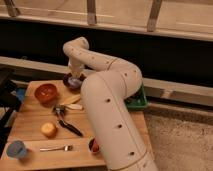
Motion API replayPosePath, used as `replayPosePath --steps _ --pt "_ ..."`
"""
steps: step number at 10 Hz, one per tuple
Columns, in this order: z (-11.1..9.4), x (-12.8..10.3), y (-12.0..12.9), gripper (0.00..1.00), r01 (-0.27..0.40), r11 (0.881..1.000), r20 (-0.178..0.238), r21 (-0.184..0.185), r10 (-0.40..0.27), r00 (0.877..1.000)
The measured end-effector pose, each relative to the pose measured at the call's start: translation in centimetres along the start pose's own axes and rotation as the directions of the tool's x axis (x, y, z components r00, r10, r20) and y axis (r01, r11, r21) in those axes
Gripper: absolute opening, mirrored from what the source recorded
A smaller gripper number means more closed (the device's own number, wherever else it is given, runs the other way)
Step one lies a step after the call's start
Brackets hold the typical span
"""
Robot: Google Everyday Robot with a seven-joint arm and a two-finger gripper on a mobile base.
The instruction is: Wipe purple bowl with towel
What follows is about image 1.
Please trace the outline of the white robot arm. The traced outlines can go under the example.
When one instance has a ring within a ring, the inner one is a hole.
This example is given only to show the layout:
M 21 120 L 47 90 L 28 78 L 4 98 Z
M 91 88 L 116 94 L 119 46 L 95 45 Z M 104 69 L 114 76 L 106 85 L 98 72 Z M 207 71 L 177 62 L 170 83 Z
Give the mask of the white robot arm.
M 91 51 L 86 38 L 63 45 L 71 73 L 84 64 L 94 70 L 81 86 L 81 98 L 109 171 L 158 171 L 124 100 L 142 85 L 141 70 L 124 59 Z

